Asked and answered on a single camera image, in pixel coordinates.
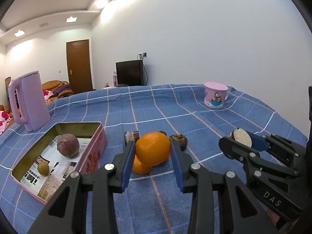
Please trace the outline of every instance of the blue checkered tablecloth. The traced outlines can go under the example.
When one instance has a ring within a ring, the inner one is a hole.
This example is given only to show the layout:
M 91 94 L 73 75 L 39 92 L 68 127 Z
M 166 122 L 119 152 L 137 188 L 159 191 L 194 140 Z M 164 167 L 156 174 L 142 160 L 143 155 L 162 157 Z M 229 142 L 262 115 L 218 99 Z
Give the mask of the blue checkered tablecloth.
M 298 129 L 254 97 L 230 88 L 224 107 L 211 109 L 204 105 L 204 96 L 203 85 L 138 86 L 91 91 L 48 104 L 51 121 L 44 127 L 29 133 L 14 124 L 0 136 L 0 208 L 19 234 L 27 233 L 43 205 L 13 181 L 10 169 L 57 122 L 102 122 L 108 144 L 100 166 L 122 152 L 125 131 L 138 130 L 142 136 L 163 130 L 168 136 L 186 135 L 186 152 L 195 162 L 214 172 L 233 170 L 244 182 L 242 164 L 226 158 L 218 147 L 219 139 L 235 128 L 275 133 L 306 145 L 307 138 Z M 266 152 L 261 155 L 275 161 Z M 88 199 L 87 233 L 91 233 L 92 193 Z M 128 188 L 114 200 L 119 234 L 187 233 L 191 195 L 180 193 L 171 159 L 148 175 L 132 173 Z M 218 233 L 217 197 L 214 202 Z

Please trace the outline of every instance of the kettle lid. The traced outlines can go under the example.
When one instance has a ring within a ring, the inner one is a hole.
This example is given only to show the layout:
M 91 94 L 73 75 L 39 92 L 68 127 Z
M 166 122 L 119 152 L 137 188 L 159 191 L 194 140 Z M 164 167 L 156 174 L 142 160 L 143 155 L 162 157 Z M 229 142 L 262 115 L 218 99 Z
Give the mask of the kettle lid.
M 29 72 L 29 73 L 27 73 L 27 74 L 25 74 L 25 75 L 23 75 L 23 76 L 18 77 L 17 79 L 23 79 L 23 78 L 25 78 L 25 77 L 27 77 L 27 76 L 31 76 L 31 75 L 37 74 L 37 73 L 39 73 L 38 70 L 33 71 L 33 72 Z

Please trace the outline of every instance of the ceiling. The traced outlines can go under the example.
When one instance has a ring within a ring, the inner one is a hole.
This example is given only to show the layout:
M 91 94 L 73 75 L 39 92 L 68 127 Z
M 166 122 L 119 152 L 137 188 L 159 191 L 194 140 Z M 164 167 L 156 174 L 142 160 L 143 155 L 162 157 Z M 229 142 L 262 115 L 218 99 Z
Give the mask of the ceiling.
M 15 0 L 1 24 L 11 29 L 31 19 L 63 11 L 86 10 L 92 0 Z
M 15 0 L 0 22 L 0 43 L 7 45 L 17 39 L 51 28 L 66 26 L 66 18 L 77 17 L 70 25 L 91 24 L 110 0 Z M 15 37 L 23 30 L 25 35 Z

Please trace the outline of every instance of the blue gripper pad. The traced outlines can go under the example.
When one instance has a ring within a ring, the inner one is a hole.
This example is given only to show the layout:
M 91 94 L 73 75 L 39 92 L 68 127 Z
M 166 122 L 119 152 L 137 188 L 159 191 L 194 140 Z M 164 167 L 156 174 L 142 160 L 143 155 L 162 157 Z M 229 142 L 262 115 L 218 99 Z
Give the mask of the blue gripper pad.
M 129 184 L 133 161 L 135 159 L 135 143 L 132 143 L 121 174 L 121 190 L 124 192 Z
M 267 151 L 269 149 L 269 146 L 264 139 L 259 138 L 258 136 L 255 136 L 250 133 L 249 135 L 250 135 L 250 138 L 252 139 L 253 149 L 256 149 L 257 151 Z
M 184 191 L 183 171 L 173 142 L 171 142 L 170 154 L 172 159 L 172 165 L 174 167 L 174 174 L 177 180 L 177 185 L 180 188 L 181 192 L 183 192 Z

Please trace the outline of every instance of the sofa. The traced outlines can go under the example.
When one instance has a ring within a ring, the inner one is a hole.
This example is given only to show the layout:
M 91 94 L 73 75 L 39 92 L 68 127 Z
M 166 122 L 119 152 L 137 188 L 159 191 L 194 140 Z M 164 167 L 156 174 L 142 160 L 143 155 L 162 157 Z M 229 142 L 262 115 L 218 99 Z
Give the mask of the sofa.
M 42 90 L 48 90 L 54 92 L 58 87 L 68 84 L 68 82 L 65 81 L 59 81 L 59 80 L 53 80 L 53 81 L 48 81 L 44 84 L 41 85 Z M 49 100 L 52 102 L 58 98 L 61 97 L 66 97 L 73 95 L 74 92 L 71 89 L 63 90 L 61 91 L 56 97 L 50 97 Z

